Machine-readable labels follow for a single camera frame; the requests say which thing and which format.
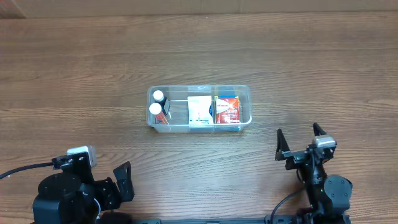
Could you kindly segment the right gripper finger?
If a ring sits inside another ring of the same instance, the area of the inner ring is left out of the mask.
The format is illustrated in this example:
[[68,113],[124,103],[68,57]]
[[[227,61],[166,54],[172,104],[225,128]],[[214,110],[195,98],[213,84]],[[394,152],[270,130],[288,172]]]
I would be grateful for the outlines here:
[[313,132],[315,136],[327,135],[318,123],[313,123]]
[[283,161],[286,160],[286,154],[290,153],[289,145],[284,137],[281,129],[277,130],[277,147],[275,151],[275,160]]

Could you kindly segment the red medicine box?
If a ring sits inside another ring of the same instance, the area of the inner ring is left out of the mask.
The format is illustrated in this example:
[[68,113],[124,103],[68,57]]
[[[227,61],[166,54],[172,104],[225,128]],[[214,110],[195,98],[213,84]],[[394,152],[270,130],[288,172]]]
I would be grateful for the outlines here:
[[240,122],[238,96],[216,96],[215,108],[216,123],[234,124]]

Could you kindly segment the orange bottle white cap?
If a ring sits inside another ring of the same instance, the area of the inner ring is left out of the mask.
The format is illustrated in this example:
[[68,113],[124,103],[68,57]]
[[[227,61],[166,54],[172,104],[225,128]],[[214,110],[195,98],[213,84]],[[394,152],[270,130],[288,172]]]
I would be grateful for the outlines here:
[[155,120],[159,124],[168,124],[168,120],[166,118],[166,115],[162,111],[162,107],[159,103],[152,103],[149,106],[149,112],[154,115]]

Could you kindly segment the blue yellow VapoDrops box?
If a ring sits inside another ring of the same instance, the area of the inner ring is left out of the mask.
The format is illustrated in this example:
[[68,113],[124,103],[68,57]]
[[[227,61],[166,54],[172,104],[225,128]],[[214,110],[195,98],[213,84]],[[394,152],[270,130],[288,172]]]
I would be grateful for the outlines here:
[[215,87],[215,98],[235,98],[239,96],[236,88],[231,85],[227,86],[216,86]]

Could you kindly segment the black bottle white cap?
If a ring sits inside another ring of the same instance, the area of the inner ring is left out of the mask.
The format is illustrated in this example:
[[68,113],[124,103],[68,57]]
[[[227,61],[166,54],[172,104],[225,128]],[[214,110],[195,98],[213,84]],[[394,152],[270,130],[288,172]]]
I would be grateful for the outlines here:
[[170,103],[168,98],[160,90],[153,92],[153,98],[161,107],[164,115],[169,115]]

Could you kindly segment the white blue medicine box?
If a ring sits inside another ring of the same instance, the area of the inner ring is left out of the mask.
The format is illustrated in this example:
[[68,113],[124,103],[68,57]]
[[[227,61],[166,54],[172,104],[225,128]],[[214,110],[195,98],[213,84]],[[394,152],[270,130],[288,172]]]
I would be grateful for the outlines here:
[[188,121],[189,124],[213,124],[213,102],[212,97],[208,96],[189,96],[188,103]]

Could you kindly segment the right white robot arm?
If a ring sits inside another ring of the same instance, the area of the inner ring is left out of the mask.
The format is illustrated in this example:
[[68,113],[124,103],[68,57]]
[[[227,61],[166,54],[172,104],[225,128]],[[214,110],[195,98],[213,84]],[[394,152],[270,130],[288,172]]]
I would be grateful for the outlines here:
[[[353,184],[340,175],[328,175],[324,163],[334,157],[338,145],[318,123],[313,123],[314,139],[304,151],[292,152],[281,129],[277,130],[275,160],[285,161],[286,170],[295,170],[301,188],[282,199],[265,223],[350,223],[345,214],[350,208]],[[277,215],[276,211],[290,198],[305,191],[310,206],[300,208],[295,215]]]

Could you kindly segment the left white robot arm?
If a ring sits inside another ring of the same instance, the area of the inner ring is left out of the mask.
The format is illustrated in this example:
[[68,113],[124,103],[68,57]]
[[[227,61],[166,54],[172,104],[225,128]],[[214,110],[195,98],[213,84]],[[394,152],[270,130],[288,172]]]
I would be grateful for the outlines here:
[[67,165],[59,174],[48,176],[38,186],[32,208],[37,224],[132,223],[130,215],[116,212],[123,202],[134,198],[131,163],[113,170],[110,177],[95,181],[91,166]]

